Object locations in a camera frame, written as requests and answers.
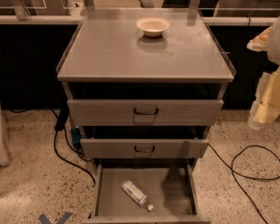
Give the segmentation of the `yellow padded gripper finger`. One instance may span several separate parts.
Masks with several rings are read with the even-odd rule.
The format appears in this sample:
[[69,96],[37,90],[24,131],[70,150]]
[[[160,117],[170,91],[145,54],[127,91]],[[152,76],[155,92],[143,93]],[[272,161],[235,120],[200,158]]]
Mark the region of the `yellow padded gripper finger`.
[[262,74],[255,96],[248,125],[254,130],[261,130],[273,124],[280,116],[280,67],[271,74]]
[[271,30],[272,30],[271,27],[265,29],[259,35],[251,39],[247,43],[246,47],[256,52],[266,51],[268,47],[269,35]]

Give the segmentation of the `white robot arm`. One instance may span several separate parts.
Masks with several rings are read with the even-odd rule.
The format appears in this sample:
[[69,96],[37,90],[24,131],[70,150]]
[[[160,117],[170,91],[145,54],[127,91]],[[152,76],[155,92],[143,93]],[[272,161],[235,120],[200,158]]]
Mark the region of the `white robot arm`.
[[253,51],[266,51],[268,60],[278,65],[274,72],[264,72],[260,77],[256,100],[249,112],[248,125],[260,130],[273,124],[280,116],[280,16],[272,26],[250,40],[246,47]]

